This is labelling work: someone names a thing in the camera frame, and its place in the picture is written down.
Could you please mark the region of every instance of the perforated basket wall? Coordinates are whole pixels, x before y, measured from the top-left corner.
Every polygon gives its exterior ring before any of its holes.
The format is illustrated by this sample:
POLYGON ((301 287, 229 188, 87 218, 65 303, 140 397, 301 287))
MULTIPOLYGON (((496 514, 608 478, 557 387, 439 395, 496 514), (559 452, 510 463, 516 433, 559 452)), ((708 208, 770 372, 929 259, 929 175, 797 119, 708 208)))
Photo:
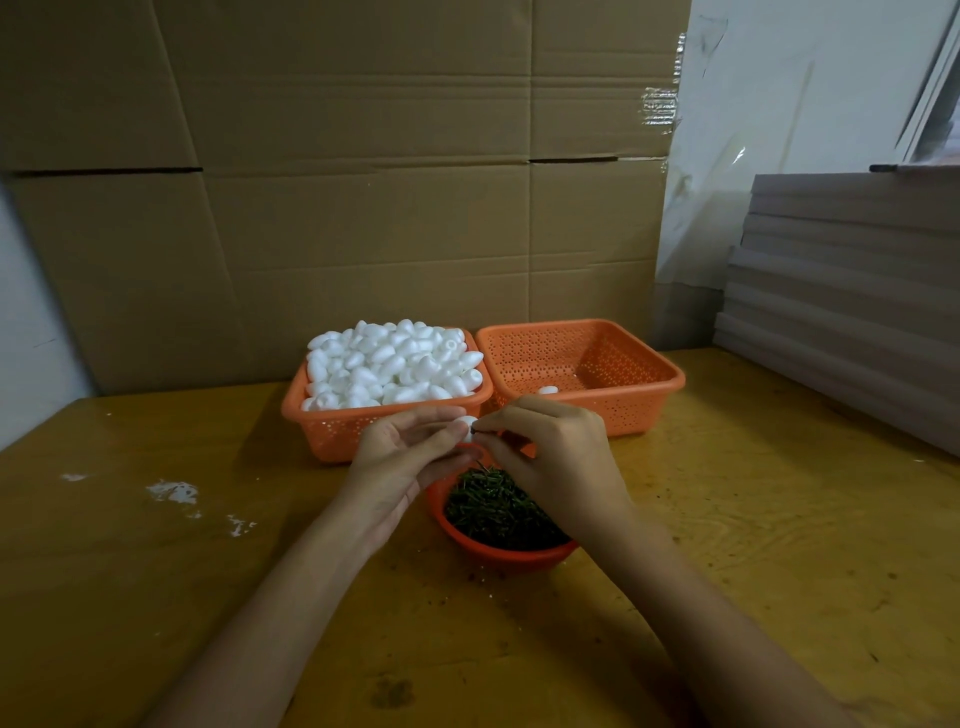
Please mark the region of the perforated basket wall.
POLYGON ((487 327, 476 339, 496 406, 552 384, 560 393, 547 397, 593 410, 608 435, 650 429, 685 382, 679 368, 612 321, 487 327))

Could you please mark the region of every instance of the flat cardboard sheet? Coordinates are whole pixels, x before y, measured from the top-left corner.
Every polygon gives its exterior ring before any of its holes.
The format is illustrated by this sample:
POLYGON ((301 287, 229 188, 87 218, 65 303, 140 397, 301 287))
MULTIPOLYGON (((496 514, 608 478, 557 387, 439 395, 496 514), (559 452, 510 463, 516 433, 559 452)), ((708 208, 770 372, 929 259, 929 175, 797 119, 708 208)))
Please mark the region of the flat cardboard sheet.
POLYGON ((0 134, 66 175, 12 191, 104 393, 360 318, 645 331, 684 0, 53 4, 0 11, 0 134))

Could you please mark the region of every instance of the orange plastic basket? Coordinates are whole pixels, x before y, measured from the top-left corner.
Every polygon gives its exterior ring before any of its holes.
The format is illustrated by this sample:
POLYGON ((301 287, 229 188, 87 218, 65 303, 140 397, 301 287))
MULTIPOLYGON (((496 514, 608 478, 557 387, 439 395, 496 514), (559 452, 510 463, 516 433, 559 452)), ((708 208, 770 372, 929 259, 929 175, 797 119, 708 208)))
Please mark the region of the orange plastic basket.
POLYGON ((560 392, 549 399, 593 410, 610 436, 646 432, 685 383, 673 363, 603 319, 481 328, 477 345, 497 407, 553 384, 560 392))
MULTIPOLYGON (((467 351, 476 352, 477 345, 464 329, 467 342, 467 351)), ((441 400, 442 404, 457 404, 467 409, 467 414, 480 416, 480 407, 493 394, 493 384, 490 373, 484 362, 477 369, 483 375, 483 384, 467 397, 457 397, 453 400, 441 400)), ((347 463, 353 459, 360 441, 360 433, 374 420, 381 417, 413 409, 425 402, 411 402, 409 404, 387 404, 380 407, 358 407, 355 409, 332 409, 324 412, 304 412, 300 405, 309 396, 306 385, 309 383, 306 375, 306 359, 300 364, 290 388, 283 398, 280 413, 291 422, 299 423, 306 435, 306 441, 313 450, 313 454, 325 463, 347 463)))

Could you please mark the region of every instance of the stack of cardboard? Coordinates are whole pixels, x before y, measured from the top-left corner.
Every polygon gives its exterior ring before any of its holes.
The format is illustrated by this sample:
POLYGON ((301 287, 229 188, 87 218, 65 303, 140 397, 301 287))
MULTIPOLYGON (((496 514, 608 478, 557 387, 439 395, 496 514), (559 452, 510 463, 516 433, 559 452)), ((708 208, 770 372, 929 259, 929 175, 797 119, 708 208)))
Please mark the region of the stack of cardboard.
POLYGON ((960 170, 757 175, 715 341, 960 454, 960 170))
POLYGON ((11 0, 5 167, 105 393, 285 378, 360 318, 642 333, 687 10, 11 0))

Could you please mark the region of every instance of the wooden table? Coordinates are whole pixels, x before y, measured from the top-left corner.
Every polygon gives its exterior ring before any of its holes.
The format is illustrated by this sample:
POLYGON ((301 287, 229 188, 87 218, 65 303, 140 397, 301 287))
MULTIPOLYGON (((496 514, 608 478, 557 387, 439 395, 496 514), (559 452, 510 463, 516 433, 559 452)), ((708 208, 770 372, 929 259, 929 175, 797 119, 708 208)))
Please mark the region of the wooden table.
MULTIPOLYGON (((686 389, 653 431, 612 443, 634 496, 865 724, 957 724, 958 462, 731 354, 671 356, 686 389)), ((345 471, 280 419, 283 391, 81 400, 0 453, 3 725, 135 724, 323 509, 345 471), (164 482, 196 503, 157 499, 164 482)), ((694 714, 583 551, 504 578, 420 502, 349 590, 283 724, 694 714)))

